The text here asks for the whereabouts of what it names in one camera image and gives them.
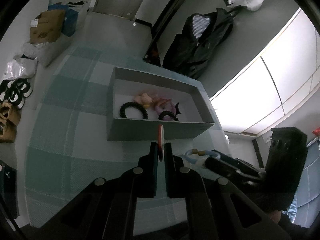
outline cardboard box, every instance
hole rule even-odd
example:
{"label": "cardboard box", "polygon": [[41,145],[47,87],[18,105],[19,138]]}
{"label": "cardboard box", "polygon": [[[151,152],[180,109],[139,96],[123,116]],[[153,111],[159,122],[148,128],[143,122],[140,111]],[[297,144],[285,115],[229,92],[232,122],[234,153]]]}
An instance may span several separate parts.
{"label": "cardboard box", "polygon": [[55,42],[61,35],[64,10],[42,12],[31,21],[30,43]]}
{"label": "cardboard box", "polygon": [[[107,133],[110,141],[157,140],[158,125],[164,126],[167,140],[195,138],[214,125],[214,119],[198,88],[180,81],[151,73],[115,67],[111,76],[107,104]],[[133,101],[134,96],[156,91],[159,97],[179,103],[179,122],[159,121],[152,108],[147,109],[148,119],[133,108],[126,109],[128,118],[120,117],[120,107]]]}
{"label": "cardboard box", "polygon": [[76,31],[76,23],[78,19],[78,12],[71,9],[68,5],[52,4],[48,6],[48,11],[51,10],[64,10],[66,12],[62,24],[61,32],[71,37]]}

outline scrunchie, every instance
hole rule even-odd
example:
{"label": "scrunchie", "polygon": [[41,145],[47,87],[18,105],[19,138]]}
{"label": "scrunchie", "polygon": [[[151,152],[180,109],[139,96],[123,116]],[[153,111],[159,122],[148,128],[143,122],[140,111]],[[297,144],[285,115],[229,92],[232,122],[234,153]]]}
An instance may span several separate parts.
{"label": "scrunchie", "polygon": [[[164,111],[163,109],[161,109],[160,105],[163,104],[163,103],[169,103],[169,104],[171,105],[171,111]],[[158,101],[158,103],[155,105],[155,111],[156,111],[157,115],[159,115],[159,116],[160,116],[160,114],[163,113],[163,112],[171,112],[171,113],[173,113],[174,116],[176,115],[176,107],[175,107],[175,105],[172,103],[172,101],[167,101],[167,102],[166,102],[165,99],[162,99],[162,100],[159,100],[159,101]],[[169,116],[164,117],[164,118],[161,119],[161,120],[171,121],[172,118],[171,118],[171,116],[169,115]]]}
{"label": "scrunchie", "polygon": [[144,109],[144,107],[142,105],[138,104],[137,102],[124,103],[120,108],[120,117],[127,118],[127,116],[125,115],[125,110],[127,107],[134,107],[134,108],[140,110],[143,115],[143,119],[148,119],[147,111]]}
{"label": "scrunchie", "polygon": [[163,111],[161,114],[159,114],[159,120],[163,120],[165,116],[170,116],[174,121],[176,122],[179,122],[177,116],[173,113],[173,112],[170,112],[170,111]]}

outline shoe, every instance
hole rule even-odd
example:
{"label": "shoe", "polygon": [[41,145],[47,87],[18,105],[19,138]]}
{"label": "shoe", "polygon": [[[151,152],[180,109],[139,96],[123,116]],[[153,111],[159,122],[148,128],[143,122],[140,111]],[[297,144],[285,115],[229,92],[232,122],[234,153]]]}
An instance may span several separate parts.
{"label": "shoe", "polygon": [[16,86],[25,98],[30,96],[30,94],[32,93],[30,82],[26,78],[19,78],[16,80],[9,81],[7,87],[10,88],[11,85]]}
{"label": "shoe", "polygon": [[2,104],[6,98],[5,98],[5,92],[7,90],[8,80],[3,80],[0,84],[0,103]]}
{"label": "shoe", "polygon": [[3,120],[9,120],[15,126],[18,125],[21,115],[17,107],[8,102],[4,102],[0,106],[0,118]]}
{"label": "shoe", "polygon": [[16,106],[18,109],[21,109],[23,107],[23,95],[15,85],[11,85],[10,88],[6,90],[4,99],[8,100],[10,104]]}
{"label": "shoe", "polygon": [[0,142],[13,143],[16,135],[17,130],[15,126],[9,121],[0,118]]}

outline hanging jacket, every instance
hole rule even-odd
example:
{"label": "hanging jacket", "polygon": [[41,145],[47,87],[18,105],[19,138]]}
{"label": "hanging jacket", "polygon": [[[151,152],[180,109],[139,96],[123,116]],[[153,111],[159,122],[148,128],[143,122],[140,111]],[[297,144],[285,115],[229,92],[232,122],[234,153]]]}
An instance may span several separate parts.
{"label": "hanging jacket", "polygon": [[[187,18],[182,34],[175,36],[164,57],[162,67],[197,79],[205,70],[214,48],[230,34],[233,18],[238,11],[239,8],[230,12],[217,8],[216,12],[209,14],[192,14]],[[194,21],[196,16],[210,20],[199,39],[195,37],[194,33],[201,33],[205,21]]]}

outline black jacket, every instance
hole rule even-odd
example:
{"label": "black jacket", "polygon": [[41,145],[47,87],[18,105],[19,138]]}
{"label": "black jacket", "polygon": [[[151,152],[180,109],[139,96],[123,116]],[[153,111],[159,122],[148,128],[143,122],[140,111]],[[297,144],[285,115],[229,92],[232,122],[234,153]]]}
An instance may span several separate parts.
{"label": "black jacket", "polygon": [[288,215],[281,214],[281,219],[278,225],[286,231],[292,240],[303,240],[308,231],[308,228],[301,227],[291,223]]}
{"label": "black jacket", "polygon": [[195,13],[187,18],[182,34],[175,36],[164,57],[163,67],[197,79],[203,73],[214,48],[230,34],[236,13],[217,8],[216,12],[201,15],[211,20],[199,40],[192,32],[195,15],[201,14]]}

